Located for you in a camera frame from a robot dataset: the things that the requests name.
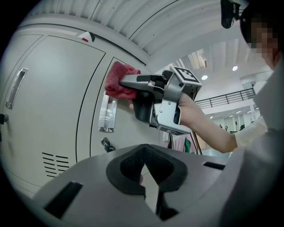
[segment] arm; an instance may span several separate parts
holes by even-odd
[[[189,127],[210,147],[227,153],[237,147],[234,134],[229,134],[211,122],[201,108],[186,94],[182,94],[179,102],[181,108],[181,124]]]

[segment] hanging clothes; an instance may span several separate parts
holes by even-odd
[[[169,133],[163,133],[164,147],[171,147],[173,150],[180,152],[197,153],[196,145],[190,134],[181,136],[172,135],[172,140],[169,137]]]

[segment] person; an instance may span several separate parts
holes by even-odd
[[[275,10],[279,9],[269,8],[261,3],[250,4],[243,11],[241,21],[241,31],[245,41],[256,49],[257,53],[261,53],[262,58],[272,70],[278,64],[283,50],[282,14]],[[201,108],[186,94],[182,94],[179,106],[181,124],[192,129],[209,146],[221,153],[249,145],[267,129],[263,117],[260,117],[243,130],[229,134],[210,121]]]

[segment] white sleeve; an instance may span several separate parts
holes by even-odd
[[[267,126],[263,117],[261,116],[248,127],[245,127],[243,130],[235,133],[237,146],[248,146],[255,138],[263,135],[266,129]]]

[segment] black slot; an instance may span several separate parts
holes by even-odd
[[[45,168],[54,169],[54,168],[50,168],[50,167],[47,167],[47,166],[45,166]],[[55,169],[54,169],[54,170],[55,170]]]
[[[54,161],[53,159],[50,159],[50,158],[45,158],[45,157],[43,157],[44,159],[47,159],[47,160],[50,160],[50,161]]]
[[[217,163],[213,163],[213,162],[209,162],[209,161],[205,162],[203,165],[210,167],[210,168],[219,169],[219,170],[223,170],[225,168],[225,165],[217,164]]]
[[[63,156],[57,156],[57,155],[56,155],[56,157],[58,157],[58,158],[67,158],[67,157],[63,157]]]
[[[176,211],[173,208],[170,208],[168,204],[166,203],[166,200],[164,198],[164,193],[159,192],[158,200],[157,200],[157,206],[156,206],[156,214],[162,219],[163,221],[175,216],[178,214],[178,211]]]
[[[67,161],[57,161],[57,162],[69,163],[69,162],[67,162]]]
[[[65,166],[65,165],[57,165],[57,166],[69,168],[69,166]]]
[[[50,172],[50,171],[45,171],[45,172],[49,172],[49,173],[54,173],[54,174],[56,174],[55,172]]]
[[[50,156],[53,156],[53,154],[47,154],[47,153],[44,153],[44,152],[42,152],[42,154],[46,154],[46,155],[50,155]]]
[[[54,165],[54,164],[51,164],[51,163],[48,163],[48,162],[43,162],[43,163],[45,163],[45,164],[49,164],[49,165]]]
[[[61,218],[71,202],[82,188],[82,184],[70,182],[61,192],[45,207],[45,210],[57,218]]]
[[[154,95],[149,92],[138,91],[136,98],[132,99],[135,117],[145,123],[151,122],[151,110]]]

